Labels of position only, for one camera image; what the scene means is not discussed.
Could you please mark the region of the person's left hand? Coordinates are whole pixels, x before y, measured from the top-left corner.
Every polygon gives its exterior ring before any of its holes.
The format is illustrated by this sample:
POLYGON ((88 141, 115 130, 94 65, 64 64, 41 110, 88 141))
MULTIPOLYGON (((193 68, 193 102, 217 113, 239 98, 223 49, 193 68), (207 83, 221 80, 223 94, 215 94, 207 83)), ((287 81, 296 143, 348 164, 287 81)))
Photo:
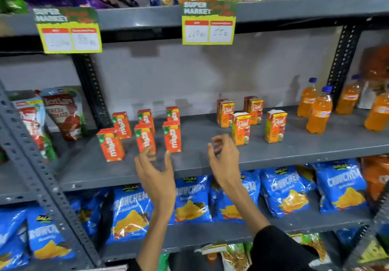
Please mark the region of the person's left hand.
POLYGON ((135 168, 140 183, 147 193, 155 208, 167 208, 174 210, 176 200, 176 185, 174 173, 169 174, 157 170, 152 161, 155 155, 152 152, 153 145, 147 146, 135 157, 135 168))

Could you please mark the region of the person's right hand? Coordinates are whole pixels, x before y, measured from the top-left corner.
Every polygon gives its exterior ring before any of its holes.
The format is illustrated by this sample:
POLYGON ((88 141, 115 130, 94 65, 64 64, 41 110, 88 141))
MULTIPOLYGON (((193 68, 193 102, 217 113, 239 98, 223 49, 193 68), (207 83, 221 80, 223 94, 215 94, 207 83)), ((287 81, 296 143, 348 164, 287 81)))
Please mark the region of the person's right hand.
POLYGON ((239 169, 239 150, 228 134, 215 136, 211 139, 217 164, 211 167, 217 183, 222 188, 227 183, 241 183, 239 169))

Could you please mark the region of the person's left forearm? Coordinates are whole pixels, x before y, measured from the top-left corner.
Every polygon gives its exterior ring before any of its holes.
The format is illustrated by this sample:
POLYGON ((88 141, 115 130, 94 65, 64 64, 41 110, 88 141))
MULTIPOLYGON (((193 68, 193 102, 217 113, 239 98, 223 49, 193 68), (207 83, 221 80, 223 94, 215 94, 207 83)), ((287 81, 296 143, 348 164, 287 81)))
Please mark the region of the person's left forearm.
POLYGON ((141 271, 157 271, 159 257, 173 209, 155 208, 152 212, 147 234, 136 258, 141 271))

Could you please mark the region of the person's right forearm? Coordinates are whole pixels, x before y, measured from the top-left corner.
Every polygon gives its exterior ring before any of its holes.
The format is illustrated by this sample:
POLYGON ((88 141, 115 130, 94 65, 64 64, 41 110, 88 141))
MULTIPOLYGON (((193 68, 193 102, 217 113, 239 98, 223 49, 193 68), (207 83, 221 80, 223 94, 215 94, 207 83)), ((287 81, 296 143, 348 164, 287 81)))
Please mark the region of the person's right forearm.
POLYGON ((226 185, 223 185, 222 188, 235 205, 250 233, 254 237, 259 231, 271 225, 250 198, 248 191, 242 183, 227 183, 226 185))

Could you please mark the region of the group of red juice cartons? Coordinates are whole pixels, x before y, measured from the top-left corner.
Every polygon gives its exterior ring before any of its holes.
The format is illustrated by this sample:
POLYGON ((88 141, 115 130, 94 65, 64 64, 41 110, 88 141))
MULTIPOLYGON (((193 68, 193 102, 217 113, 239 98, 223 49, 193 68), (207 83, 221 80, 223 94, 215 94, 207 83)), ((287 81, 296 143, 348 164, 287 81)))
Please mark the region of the group of red juice cartons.
MULTIPOLYGON (((162 130, 166 150, 171 153, 182 152, 181 122, 177 106, 166 108, 167 120, 163 122, 162 130)), ((137 112, 138 123, 131 129, 126 112, 112 114, 114 127, 101 129, 96 135, 107 162, 124 160, 123 141, 135 136, 137 147, 143 152, 147 147, 152 156, 156 154, 155 124, 151 109, 141 109, 137 112)))

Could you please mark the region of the orange yellow juice carton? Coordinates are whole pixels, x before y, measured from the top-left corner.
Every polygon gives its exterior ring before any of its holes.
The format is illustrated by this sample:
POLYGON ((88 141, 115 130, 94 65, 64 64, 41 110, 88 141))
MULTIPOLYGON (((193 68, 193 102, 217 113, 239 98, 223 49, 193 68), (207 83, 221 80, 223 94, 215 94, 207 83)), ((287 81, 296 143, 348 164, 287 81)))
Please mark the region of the orange yellow juice carton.
POLYGON ((250 139, 250 114, 237 112, 232 119, 232 140, 235 146, 247 145, 250 139))
POLYGON ((229 99, 217 100, 217 123, 221 128, 232 126, 235 103, 229 99))
POLYGON ((264 100, 257 96, 244 97, 244 112, 250 115, 250 125, 259 125, 262 122, 264 100))
POLYGON ((287 112, 277 109, 267 112, 265 126, 265 141, 267 143, 273 144, 283 141, 287 115, 287 112))

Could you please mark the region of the row of blue chip packets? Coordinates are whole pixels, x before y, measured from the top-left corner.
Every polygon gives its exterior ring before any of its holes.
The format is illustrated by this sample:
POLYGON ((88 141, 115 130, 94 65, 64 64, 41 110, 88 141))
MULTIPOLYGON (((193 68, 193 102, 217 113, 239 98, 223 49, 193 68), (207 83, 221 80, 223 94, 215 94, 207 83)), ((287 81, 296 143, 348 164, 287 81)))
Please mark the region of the row of blue chip packets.
MULTIPOLYGON (((296 165, 324 160, 314 155, 244 162, 240 181, 260 212, 288 234, 321 233, 358 228, 372 219, 366 205, 322 213, 317 190, 304 186, 296 165)), ((163 251, 178 252, 209 243, 251 239, 248 228, 228 197, 212 185, 211 170, 179 170, 176 200, 169 219, 163 251)), ((71 186, 70 211, 79 219, 81 245, 95 263, 119 262, 135 257, 146 235, 153 204, 133 175, 127 185, 113 186, 94 176, 71 186)))

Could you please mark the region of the grey metal shelving rack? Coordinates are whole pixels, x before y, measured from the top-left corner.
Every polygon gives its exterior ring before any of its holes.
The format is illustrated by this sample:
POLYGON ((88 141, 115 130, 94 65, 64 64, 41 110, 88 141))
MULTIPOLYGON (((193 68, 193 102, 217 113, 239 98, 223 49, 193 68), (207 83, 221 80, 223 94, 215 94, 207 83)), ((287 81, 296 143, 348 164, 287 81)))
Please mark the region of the grey metal shelving rack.
POLYGON ((113 125, 114 110, 151 108, 156 125, 157 161, 163 168, 165 107, 181 113, 181 153, 172 156, 175 178, 211 174, 206 153, 211 137, 231 133, 216 123, 216 100, 224 95, 242 109, 244 97, 265 99, 265 111, 287 115, 286 134, 277 144, 265 141, 265 125, 250 130, 239 146, 240 169, 305 164, 389 153, 389 130, 364 128, 367 110, 332 114, 323 134, 310 134, 296 115, 304 74, 317 74, 317 86, 333 86, 336 105, 361 33, 389 28, 389 0, 265 0, 235 4, 235 36, 230 45, 183 45, 180 5, 70 11, 76 20, 95 17, 102 52, 46 54, 34 14, 0 14, 0 146, 9 161, 0 165, 0 205, 38 202, 54 219, 75 257, 31 259, 22 271, 79 271, 123 263, 136 256, 141 242, 105 244, 109 206, 98 238, 91 240, 65 193, 138 183, 134 139, 124 141, 125 158, 103 159, 96 133, 113 125), (51 135, 59 158, 45 162, 8 89, 70 85, 87 103, 89 133, 77 141, 51 135))

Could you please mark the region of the orange soda bottle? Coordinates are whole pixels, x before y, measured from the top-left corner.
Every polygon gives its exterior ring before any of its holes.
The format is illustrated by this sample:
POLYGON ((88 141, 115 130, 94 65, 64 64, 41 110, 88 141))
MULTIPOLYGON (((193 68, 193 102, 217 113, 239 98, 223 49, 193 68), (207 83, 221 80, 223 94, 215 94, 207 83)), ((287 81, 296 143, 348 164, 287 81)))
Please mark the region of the orange soda bottle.
POLYGON ((317 78, 311 77, 309 79, 309 85, 303 89, 298 105, 297 116, 303 118, 309 117, 313 103, 318 97, 316 82, 317 78))
POLYGON ((364 127, 370 131, 383 131, 389 124, 389 84, 385 93, 377 96, 369 115, 364 121, 364 127))
POLYGON ((353 75, 351 83, 343 88, 340 99, 338 100, 335 112, 339 115, 350 115, 357 104, 361 93, 361 75, 353 75))
POLYGON ((331 97, 332 86, 326 85, 322 88, 322 94, 318 96, 311 108, 306 130, 312 134, 323 134, 328 119, 333 109, 331 97))

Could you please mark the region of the red tomato sauce pouch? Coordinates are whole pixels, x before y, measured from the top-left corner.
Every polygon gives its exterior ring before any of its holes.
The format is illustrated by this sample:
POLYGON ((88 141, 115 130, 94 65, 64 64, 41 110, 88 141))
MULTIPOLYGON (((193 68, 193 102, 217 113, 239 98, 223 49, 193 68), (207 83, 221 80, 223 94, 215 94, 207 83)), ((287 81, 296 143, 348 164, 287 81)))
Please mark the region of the red tomato sauce pouch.
POLYGON ((46 112, 59 128, 64 140, 76 141, 88 135, 82 98, 76 87, 64 86, 35 90, 46 112))
POLYGON ((57 159, 56 151, 45 130, 46 110, 39 96, 13 101, 21 120, 36 143, 38 151, 46 162, 57 159))

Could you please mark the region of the person's black sleeve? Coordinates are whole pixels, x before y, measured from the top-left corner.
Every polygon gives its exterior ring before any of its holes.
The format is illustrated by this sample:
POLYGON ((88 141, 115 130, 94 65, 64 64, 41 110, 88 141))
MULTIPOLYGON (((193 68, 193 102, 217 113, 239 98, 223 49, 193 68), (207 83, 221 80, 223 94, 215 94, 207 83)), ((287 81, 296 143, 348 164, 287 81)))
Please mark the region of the person's black sleeve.
POLYGON ((309 264, 319 258, 314 247, 299 244, 273 225, 256 234, 250 256, 247 271, 315 271, 309 264))

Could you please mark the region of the yellow green price tag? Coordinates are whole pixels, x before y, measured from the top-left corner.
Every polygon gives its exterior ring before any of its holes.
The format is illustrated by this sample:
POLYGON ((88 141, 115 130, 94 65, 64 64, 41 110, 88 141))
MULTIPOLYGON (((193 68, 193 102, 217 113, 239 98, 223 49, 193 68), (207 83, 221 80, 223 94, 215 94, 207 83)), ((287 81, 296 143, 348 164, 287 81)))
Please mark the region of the yellow green price tag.
POLYGON ((232 45, 237 3, 230 1, 183 2, 183 45, 232 45))
POLYGON ((92 7, 34 7, 34 21, 46 54, 102 52, 98 14, 92 7))

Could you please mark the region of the orange snack packet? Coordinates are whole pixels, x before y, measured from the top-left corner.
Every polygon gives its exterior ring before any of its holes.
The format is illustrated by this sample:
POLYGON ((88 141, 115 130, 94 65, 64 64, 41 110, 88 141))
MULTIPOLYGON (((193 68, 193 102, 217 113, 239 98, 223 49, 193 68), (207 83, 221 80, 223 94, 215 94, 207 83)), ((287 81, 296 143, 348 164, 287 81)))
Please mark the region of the orange snack packet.
POLYGON ((377 201, 389 181, 389 154, 362 157, 361 167, 367 194, 377 201))

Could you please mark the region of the orange red packet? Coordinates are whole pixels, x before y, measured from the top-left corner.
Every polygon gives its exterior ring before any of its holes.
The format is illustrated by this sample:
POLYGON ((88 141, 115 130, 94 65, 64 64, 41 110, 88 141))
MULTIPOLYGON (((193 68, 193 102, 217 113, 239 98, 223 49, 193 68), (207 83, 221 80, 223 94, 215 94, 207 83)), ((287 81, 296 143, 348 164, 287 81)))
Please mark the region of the orange red packet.
POLYGON ((389 44, 364 49, 360 70, 366 80, 389 80, 389 44))

